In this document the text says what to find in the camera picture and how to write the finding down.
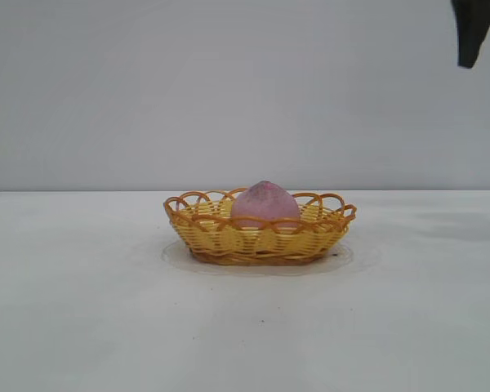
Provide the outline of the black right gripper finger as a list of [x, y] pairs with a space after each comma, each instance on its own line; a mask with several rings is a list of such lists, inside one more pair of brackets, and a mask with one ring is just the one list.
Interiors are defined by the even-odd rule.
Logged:
[[490, 28], [490, 0], [452, 0], [457, 27], [457, 65], [472, 69]]

